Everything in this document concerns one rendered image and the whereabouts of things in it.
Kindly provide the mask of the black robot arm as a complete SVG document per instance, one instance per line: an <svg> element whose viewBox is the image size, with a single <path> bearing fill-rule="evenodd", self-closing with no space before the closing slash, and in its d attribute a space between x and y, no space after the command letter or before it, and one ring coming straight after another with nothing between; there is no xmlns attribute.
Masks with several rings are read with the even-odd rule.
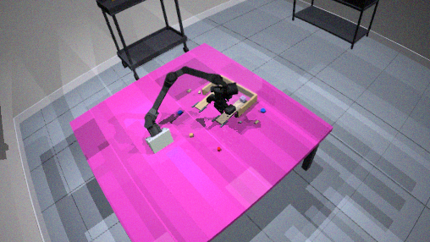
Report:
<svg viewBox="0 0 430 242"><path fill-rule="evenodd" d="M210 87L210 90L211 92L214 92L214 96L217 99L221 99L224 97L224 95L226 95L225 99L227 99L228 102L233 95L239 94L237 83L233 82L226 84L222 76L219 74L208 74L200 70L192 69L188 66L184 66L183 68L178 69L175 72L172 71L167 73L162 89L160 90L152 108L146 113L144 117L145 123L143 127L148 130L152 138L162 132L159 125L155 123L157 115L159 114L157 110L160 107L163 98L167 95L170 87L183 74L189 74L197 78L206 79L215 84L216 86Z"/></svg>

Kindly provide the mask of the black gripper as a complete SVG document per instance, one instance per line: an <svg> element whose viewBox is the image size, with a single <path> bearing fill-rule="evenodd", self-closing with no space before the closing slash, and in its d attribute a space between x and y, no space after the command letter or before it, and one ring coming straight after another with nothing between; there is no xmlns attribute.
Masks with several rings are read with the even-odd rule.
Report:
<svg viewBox="0 0 430 242"><path fill-rule="evenodd" d="M223 98L221 99L217 99L214 94L211 94L210 96L207 97L207 102L211 103L211 101L214 101L214 107L221 113L223 114L223 112L225 112L228 115L231 115L235 110L236 107L232 104L226 103L227 100L225 100L226 95L224 95Z"/></svg>

